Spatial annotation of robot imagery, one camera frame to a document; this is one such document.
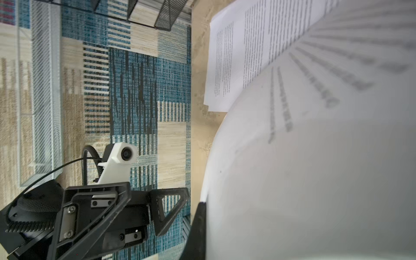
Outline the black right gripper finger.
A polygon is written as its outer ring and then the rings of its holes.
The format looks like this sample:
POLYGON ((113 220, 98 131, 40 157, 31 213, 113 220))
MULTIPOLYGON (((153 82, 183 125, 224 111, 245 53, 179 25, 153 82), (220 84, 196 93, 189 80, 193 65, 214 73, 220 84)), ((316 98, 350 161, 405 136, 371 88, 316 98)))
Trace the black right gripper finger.
POLYGON ((206 202, 200 202, 180 260, 206 259, 206 202))

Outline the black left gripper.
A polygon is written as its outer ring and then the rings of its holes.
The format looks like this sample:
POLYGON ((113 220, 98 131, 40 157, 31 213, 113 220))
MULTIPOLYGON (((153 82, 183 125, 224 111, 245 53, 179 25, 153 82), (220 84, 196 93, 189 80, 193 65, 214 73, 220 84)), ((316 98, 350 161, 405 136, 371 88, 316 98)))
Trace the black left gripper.
POLYGON ((189 198, 186 187, 133 191, 128 182, 40 186, 6 207, 8 259, 99 259, 146 242, 151 221, 165 235, 189 198))

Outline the white paper bottom sheet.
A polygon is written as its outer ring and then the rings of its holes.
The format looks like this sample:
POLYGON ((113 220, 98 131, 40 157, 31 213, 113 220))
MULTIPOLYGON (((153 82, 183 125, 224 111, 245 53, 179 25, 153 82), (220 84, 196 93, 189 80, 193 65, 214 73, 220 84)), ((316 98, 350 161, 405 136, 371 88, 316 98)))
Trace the white paper bottom sheet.
POLYGON ((416 257, 416 3, 343 1, 239 95, 201 192, 208 260, 416 257))

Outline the white text paper sheet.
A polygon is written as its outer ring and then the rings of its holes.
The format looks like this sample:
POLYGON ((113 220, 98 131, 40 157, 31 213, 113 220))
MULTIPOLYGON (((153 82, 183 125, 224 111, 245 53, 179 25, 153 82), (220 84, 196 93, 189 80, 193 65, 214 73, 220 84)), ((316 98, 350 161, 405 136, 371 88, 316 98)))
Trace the white text paper sheet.
POLYGON ((339 1, 234 1, 210 23, 204 104, 228 112, 242 90, 339 1))

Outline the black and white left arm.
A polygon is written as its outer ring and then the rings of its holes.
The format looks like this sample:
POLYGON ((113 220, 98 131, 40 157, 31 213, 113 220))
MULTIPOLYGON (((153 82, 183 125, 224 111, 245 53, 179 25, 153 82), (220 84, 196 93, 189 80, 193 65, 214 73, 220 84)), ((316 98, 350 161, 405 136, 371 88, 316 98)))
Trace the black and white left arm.
POLYGON ((1 244, 10 260, 95 260, 146 242, 149 225, 166 234, 188 198, 186 188, 62 188, 51 180, 1 211, 1 244))

